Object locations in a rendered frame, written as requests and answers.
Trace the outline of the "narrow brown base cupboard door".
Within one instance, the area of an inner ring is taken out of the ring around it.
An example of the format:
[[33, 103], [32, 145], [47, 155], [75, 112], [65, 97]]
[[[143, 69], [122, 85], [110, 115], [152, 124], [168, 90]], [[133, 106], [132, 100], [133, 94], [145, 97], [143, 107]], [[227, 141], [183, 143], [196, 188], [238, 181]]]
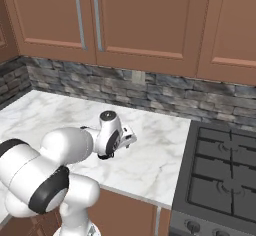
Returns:
[[171, 211], [165, 208], [161, 209], [158, 236], [169, 236]]

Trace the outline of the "white wall socket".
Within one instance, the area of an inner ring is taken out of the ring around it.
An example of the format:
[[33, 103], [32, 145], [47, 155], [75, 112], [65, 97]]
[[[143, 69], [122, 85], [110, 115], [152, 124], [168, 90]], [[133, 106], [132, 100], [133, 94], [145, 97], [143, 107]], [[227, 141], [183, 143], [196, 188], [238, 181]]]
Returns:
[[145, 73], [143, 71], [132, 72], [132, 82], [135, 84], [145, 84]]

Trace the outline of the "wide brown wall cupboard door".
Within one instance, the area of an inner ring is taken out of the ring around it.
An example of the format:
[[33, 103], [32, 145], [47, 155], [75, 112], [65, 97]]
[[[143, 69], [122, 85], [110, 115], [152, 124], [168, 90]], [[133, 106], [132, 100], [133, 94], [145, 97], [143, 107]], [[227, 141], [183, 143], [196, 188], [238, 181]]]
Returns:
[[194, 77], [207, 0], [99, 0], [99, 65]]

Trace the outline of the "dark grey hob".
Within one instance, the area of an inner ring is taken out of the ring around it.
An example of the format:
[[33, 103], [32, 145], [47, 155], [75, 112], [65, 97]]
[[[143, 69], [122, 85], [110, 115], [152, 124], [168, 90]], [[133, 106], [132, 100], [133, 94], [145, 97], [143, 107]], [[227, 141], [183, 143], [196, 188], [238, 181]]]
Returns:
[[[188, 221], [200, 225], [192, 235]], [[256, 133], [190, 123], [173, 198], [169, 236], [256, 236]]]

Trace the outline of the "brown corner wall cupboard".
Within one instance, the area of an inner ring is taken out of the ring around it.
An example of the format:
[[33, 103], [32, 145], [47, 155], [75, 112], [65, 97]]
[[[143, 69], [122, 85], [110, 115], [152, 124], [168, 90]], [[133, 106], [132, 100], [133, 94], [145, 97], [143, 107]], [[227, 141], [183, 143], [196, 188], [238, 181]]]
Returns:
[[0, 64], [19, 55], [5, 0], [0, 0]]

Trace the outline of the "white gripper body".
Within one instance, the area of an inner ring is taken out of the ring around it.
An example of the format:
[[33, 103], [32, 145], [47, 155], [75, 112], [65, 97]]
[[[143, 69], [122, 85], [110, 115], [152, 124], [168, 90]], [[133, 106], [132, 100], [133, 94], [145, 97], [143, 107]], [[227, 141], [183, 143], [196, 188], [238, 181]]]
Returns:
[[123, 128], [121, 146], [129, 148], [131, 144], [137, 141], [137, 137], [130, 127]]

